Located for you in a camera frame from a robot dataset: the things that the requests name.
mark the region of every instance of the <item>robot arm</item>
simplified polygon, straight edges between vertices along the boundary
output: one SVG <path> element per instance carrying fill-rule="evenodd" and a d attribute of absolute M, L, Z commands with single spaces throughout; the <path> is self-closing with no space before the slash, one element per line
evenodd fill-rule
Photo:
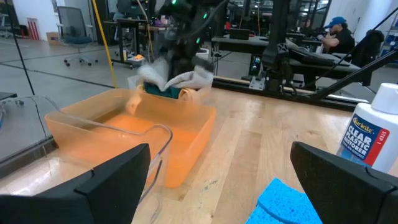
<path fill-rule="evenodd" d="M 215 12 L 228 0 L 166 0 L 161 15 L 173 18 L 171 29 L 165 34 L 161 54 L 169 63 L 169 80 L 189 72 L 196 65 L 213 71 L 210 62 L 196 57 L 201 34 Z"/>

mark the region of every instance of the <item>rolling chair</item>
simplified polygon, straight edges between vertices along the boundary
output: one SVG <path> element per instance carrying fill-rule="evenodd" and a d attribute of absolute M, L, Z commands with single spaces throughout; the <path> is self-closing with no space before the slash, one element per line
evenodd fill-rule
<path fill-rule="evenodd" d="M 77 55 L 72 55 L 64 59 L 65 65 L 70 66 L 69 62 L 72 60 L 79 60 L 79 62 L 87 62 L 88 66 L 91 66 L 90 60 L 80 54 L 80 50 L 84 49 L 93 39 L 87 35 L 86 28 L 91 30 L 91 36 L 93 34 L 93 26 L 87 25 L 84 22 L 83 14 L 81 10 L 74 7 L 58 7 L 58 16 L 60 23 L 58 26 L 59 39 L 65 45 L 76 48 L 78 51 Z"/>
<path fill-rule="evenodd" d="M 0 13 L 0 37 L 4 37 L 8 39 L 11 36 L 9 32 L 11 30 L 11 26 L 6 24 L 7 14 Z"/>

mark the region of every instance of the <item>wall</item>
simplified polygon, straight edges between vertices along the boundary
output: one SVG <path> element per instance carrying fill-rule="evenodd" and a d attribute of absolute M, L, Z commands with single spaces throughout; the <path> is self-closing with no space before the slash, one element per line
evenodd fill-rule
<path fill-rule="evenodd" d="M 94 39 L 94 41 L 97 40 L 97 34 L 96 34 L 96 29 L 95 29 L 95 20 L 94 20 L 94 13 L 93 13 L 93 7 L 92 7 L 92 2 L 91 0 L 63 0 L 65 3 L 65 6 L 69 7 L 76 7 L 81 10 L 81 13 L 83 14 L 83 19 L 85 20 L 85 24 L 87 25 L 92 25 L 93 26 L 93 34 L 90 34 L 90 29 L 87 29 L 87 34 L 91 36 L 91 38 Z"/>
<path fill-rule="evenodd" d="M 375 28 L 393 10 L 393 5 L 394 0 L 370 0 L 364 12 L 363 19 L 361 19 L 361 22 L 358 25 L 358 32 L 355 33 L 356 39 L 363 39 L 368 30 Z M 384 30 L 387 28 L 385 30 L 387 31 L 391 26 L 393 19 L 394 16 L 391 17 L 390 20 L 384 22 L 378 29 Z"/>
<path fill-rule="evenodd" d="M 27 18 L 37 19 L 40 38 L 47 40 L 47 32 L 58 32 L 58 15 L 54 13 L 51 0 L 13 0 L 20 25 L 28 26 Z"/>

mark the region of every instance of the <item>black table leg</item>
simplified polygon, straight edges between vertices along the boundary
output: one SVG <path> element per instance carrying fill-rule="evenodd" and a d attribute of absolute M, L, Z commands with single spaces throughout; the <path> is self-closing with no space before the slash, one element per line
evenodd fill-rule
<path fill-rule="evenodd" d="M 136 55 L 139 55 L 139 25 L 138 22 L 134 23 L 134 38 L 135 38 L 135 45 L 136 45 Z"/>
<path fill-rule="evenodd" d="M 120 63 L 124 63 L 124 54 L 123 54 L 123 31 L 122 24 L 118 22 L 118 37 L 119 37 L 119 56 Z"/>

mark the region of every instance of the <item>white cloth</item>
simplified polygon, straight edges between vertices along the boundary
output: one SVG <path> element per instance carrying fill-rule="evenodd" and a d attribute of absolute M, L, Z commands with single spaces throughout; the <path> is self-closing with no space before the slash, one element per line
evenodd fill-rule
<path fill-rule="evenodd" d="M 175 88 L 192 88 L 199 90 L 205 86 L 211 86 L 213 73 L 196 66 L 194 71 L 179 74 L 170 81 L 167 81 L 169 65 L 164 58 L 157 59 L 154 63 L 143 65 L 138 69 L 139 81 L 149 82 L 157 85 L 160 91 L 165 91 L 170 86 Z"/>

